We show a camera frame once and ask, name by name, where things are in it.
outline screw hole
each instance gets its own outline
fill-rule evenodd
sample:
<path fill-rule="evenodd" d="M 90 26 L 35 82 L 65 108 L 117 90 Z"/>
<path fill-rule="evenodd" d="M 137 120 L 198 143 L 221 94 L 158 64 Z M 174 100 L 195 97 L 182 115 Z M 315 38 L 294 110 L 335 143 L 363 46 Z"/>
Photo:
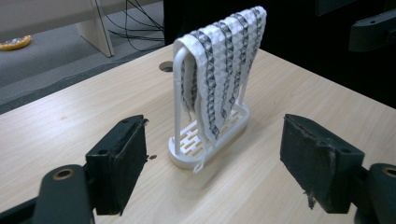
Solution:
<path fill-rule="evenodd" d="M 341 151 L 344 153 L 351 153 L 351 151 L 347 148 L 341 148 Z"/>
<path fill-rule="evenodd" d="M 53 175 L 54 180 L 63 180 L 67 179 L 74 174 L 74 170 L 72 169 L 62 169 L 58 171 L 55 175 Z"/>
<path fill-rule="evenodd" d="M 101 149 L 101 150 L 98 151 L 98 154 L 99 154 L 99 155 L 106 155 L 107 152 L 108 152 L 108 151 L 107 151 L 106 149 Z"/>
<path fill-rule="evenodd" d="M 385 167 L 384 172 L 385 172 L 385 174 L 396 178 L 396 170 L 395 169 L 390 168 L 390 167 Z"/>

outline white 3d printed stand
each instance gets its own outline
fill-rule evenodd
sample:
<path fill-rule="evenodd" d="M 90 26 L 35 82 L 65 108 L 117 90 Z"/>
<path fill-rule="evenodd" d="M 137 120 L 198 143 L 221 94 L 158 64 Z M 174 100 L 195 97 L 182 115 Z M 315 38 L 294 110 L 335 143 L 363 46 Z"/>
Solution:
<path fill-rule="evenodd" d="M 181 65 L 184 58 L 189 54 L 186 48 L 177 52 L 175 57 L 174 71 L 174 97 L 175 97 L 175 136 L 169 138 L 169 153 L 172 162 L 182 168 L 199 172 L 203 165 L 200 162 L 209 161 L 217 152 L 219 152 L 228 142 L 236 137 L 248 124 L 250 111 L 248 106 L 243 103 L 248 79 L 241 85 L 241 92 L 238 100 L 233 105 L 230 116 L 225 120 L 224 127 L 220 130 L 219 139 L 213 149 L 208 143 L 205 150 L 204 144 L 197 136 L 197 121 L 180 131 L 180 110 L 181 110 Z"/>

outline cable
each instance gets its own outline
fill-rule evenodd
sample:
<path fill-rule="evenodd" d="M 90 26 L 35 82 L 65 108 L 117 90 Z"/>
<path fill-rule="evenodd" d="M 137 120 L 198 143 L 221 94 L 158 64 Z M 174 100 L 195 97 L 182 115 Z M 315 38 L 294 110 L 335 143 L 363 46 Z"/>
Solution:
<path fill-rule="evenodd" d="M 146 24 L 143 23 L 142 21 L 138 21 L 135 18 L 133 18 L 131 15 L 128 14 L 128 4 L 131 4 L 135 9 L 139 10 L 141 13 L 143 13 L 152 23 L 151 24 Z M 112 30 L 108 30 L 111 34 L 113 35 L 117 35 L 119 37 L 122 38 L 126 38 L 128 40 L 129 45 L 137 50 L 137 51 L 149 51 L 149 50 L 154 50 L 154 49 L 159 49 L 161 47 L 157 47 L 157 48 L 152 48 L 152 49 L 138 49 L 136 48 L 133 43 L 131 42 L 131 39 L 136 39 L 136 40 L 145 40 L 145 41 L 156 41 L 156 42 L 163 42 L 164 41 L 164 37 L 162 38 L 157 38 L 157 37 L 147 37 L 147 36 L 140 36 L 140 35 L 129 35 L 128 32 L 155 32 L 155 31 L 161 31 L 163 34 L 163 26 L 161 26 L 160 24 L 158 24 L 158 22 L 156 22 L 154 19 L 152 19 L 150 17 L 150 15 L 141 7 L 141 5 L 139 4 L 139 2 L 137 0 L 135 0 L 135 3 L 131 2 L 131 0 L 125 0 L 125 10 L 123 10 L 123 13 L 125 14 L 125 21 L 123 24 L 123 27 L 116 24 L 113 20 L 111 20 L 108 16 L 106 16 L 108 18 L 108 20 L 114 24 L 116 27 L 121 28 L 123 30 L 122 33 L 120 32 L 116 32 L 116 31 L 112 31 Z M 128 19 L 132 19 L 135 22 L 145 25 L 147 27 L 150 28 L 154 28 L 154 29 L 128 29 Z"/>

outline black cable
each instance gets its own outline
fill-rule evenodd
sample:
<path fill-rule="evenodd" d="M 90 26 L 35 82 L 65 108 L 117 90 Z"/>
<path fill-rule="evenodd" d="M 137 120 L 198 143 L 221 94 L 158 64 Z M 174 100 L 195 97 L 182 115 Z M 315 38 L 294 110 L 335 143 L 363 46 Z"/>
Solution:
<path fill-rule="evenodd" d="M 138 49 L 131 43 L 131 38 L 128 35 L 128 29 L 127 29 L 127 27 L 128 27 L 128 17 L 130 17 L 128 15 L 128 2 L 131 3 L 133 6 L 134 6 L 134 4 L 131 1 L 129 1 L 129 0 L 125 1 L 125 23 L 124 23 L 124 28 L 123 29 L 125 31 L 125 37 L 127 38 L 129 45 L 133 49 L 138 50 L 138 51 L 149 51 L 149 50 L 154 50 L 154 49 L 161 48 L 161 47 L 157 47 L 157 48 L 152 48 L 152 49 Z M 156 24 L 156 22 L 142 8 L 139 8 L 139 7 L 136 7 L 136 8 L 139 9 L 140 11 L 143 11 L 143 13 L 151 20 L 151 22 L 153 22 L 153 24 Z"/>

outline yellow object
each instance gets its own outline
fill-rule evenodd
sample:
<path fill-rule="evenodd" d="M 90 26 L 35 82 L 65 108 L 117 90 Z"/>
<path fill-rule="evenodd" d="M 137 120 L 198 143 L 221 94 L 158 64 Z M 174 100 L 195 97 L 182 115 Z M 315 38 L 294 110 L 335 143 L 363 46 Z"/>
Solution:
<path fill-rule="evenodd" d="M 32 42 L 32 37 L 30 35 L 27 35 L 24 38 L 14 38 L 4 43 L 0 43 L 0 50 L 21 49 L 29 45 L 30 42 Z"/>

